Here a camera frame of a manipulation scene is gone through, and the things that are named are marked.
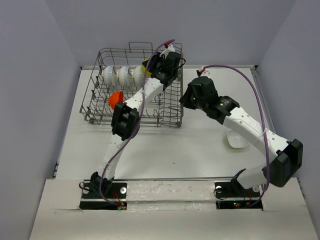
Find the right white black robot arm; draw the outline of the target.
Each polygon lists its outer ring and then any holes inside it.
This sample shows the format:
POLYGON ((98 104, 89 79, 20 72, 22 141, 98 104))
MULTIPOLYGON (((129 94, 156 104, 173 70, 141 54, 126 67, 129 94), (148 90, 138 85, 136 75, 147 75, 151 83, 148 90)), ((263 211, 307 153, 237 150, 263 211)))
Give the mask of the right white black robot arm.
POLYGON ((238 102, 229 96, 219 96, 211 78, 200 76, 193 79, 179 101, 185 108, 202 110, 268 156, 269 164, 242 169, 232 178, 230 190, 235 196, 242 196, 248 189, 267 183, 282 188, 302 166, 303 144, 298 139, 289 141, 267 128, 263 129, 238 102))

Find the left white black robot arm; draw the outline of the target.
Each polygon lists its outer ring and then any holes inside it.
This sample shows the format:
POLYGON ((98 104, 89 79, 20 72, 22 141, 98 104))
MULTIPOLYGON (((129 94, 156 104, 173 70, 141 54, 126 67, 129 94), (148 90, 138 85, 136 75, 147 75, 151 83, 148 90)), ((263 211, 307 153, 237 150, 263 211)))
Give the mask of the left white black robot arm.
POLYGON ((145 106, 177 78, 183 57, 172 50, 156 52, 142 64, 142 87, 113 107, 111 139, 104 158, 91 177, 90 190, 104 198, 110 194, 117 164, 126 145, 137 135, 145 106))

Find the lime green bowl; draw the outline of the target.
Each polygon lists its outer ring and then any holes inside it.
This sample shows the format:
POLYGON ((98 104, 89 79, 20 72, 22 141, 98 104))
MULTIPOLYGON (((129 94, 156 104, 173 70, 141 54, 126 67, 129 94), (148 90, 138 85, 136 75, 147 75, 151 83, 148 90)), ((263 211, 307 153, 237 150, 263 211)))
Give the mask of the lime green bowl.
POLYGON ((150 59, 149 57, 146 58, 141 64, 141 71, 142 71, 143 74, 146 74, 146 78, 150 78, 151 77, 151 73, 147 70, 147 63, 148 63, 149 59, 150 59))

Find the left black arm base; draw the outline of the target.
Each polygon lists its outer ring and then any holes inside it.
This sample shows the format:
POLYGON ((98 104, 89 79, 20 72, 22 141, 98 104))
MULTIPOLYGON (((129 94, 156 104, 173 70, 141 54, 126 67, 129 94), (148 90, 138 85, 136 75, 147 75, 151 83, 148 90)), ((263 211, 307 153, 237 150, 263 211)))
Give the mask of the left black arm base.
POLYGON ((81 181, 78 187, 81 189, 79 203, 81 210, 125 211, 127 209, 126 182, 101 179, 98 173, 94 172, 90 179, 81 181))

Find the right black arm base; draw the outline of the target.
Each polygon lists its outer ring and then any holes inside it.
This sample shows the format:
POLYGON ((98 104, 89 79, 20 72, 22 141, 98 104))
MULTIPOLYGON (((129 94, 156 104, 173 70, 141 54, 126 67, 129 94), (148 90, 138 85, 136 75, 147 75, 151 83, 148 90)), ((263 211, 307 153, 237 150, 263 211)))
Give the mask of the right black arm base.
POLYGON ((245 171, 240 170, 230 181, 214 183, 213 195, 216 198, 217 210, 260 209, 263 210, 260 188, 245 189, 238 183, 239 175, 245 171))

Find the grey wire dish rack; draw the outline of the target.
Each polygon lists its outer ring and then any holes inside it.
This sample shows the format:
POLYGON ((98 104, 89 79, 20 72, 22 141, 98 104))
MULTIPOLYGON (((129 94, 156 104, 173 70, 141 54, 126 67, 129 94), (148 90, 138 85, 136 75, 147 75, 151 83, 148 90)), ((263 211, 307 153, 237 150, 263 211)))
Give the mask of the grey wire dish rack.
MULTIPOLYGON (((79 112, 89 124, 110 124, 113 109, 108 105, 109 97, 117 92, 123 92, 123 98, 128 100, 141 88, 134 78, 130 81, 117 79, 105 80, 104 69, 113 66, 116 71, 129 66, 133 72, 154 51, 151 42, 129 42, 127 48, 102 48, 98 51, 94 66, 85 88, 85 93, 79 112)), ((152 127, 176 127, 182 125, 183 109, 179 98, 183 93, 183 70, 178 70, 177 78, 164 92, 156 95, 145 105, 141 125, 152 127)))

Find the orange bowl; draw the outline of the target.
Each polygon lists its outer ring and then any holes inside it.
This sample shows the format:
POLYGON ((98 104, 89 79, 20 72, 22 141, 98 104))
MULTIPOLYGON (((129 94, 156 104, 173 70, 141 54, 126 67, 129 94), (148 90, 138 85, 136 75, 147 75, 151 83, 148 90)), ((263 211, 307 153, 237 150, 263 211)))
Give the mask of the orange bowl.
POLYGON ((115 109, 117 103, 123 103, 123 102, 124 102, 124 94, 122 91, 116 91, 108 98, 108 105, 113 110, 115 109))

